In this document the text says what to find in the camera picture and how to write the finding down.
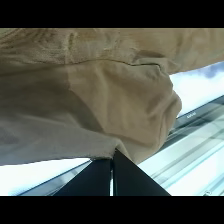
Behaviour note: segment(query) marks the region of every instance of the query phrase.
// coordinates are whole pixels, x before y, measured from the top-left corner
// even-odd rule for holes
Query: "brown pants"
[[[224,29],[0,29],[0,165],[156,152],[169,75],[224,59]]]

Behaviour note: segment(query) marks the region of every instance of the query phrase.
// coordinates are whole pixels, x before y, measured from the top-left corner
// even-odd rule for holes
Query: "screen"
[[[180,117],[224,95],[224,62],[170,76],[182,101]]]

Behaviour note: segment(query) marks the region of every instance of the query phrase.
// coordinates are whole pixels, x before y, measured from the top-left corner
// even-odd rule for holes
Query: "black pointed object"
[[[110,196],[111,160],[94,160],[54,196]]]
[[[115,152],[112,164],[114,196],[170,196],[121,152]]]

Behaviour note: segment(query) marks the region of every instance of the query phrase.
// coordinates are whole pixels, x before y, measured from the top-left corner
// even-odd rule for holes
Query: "brown jacket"
[[[0,29],[0,165],[135,163],[181,109],[169,75],[224,59],[224,29]]]

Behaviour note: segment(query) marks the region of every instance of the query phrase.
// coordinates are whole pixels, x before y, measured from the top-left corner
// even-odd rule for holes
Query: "tan cloth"
[[[224,29],[0,29],[0,165],[111,158],[164,143],[169,75],[224,59]]]

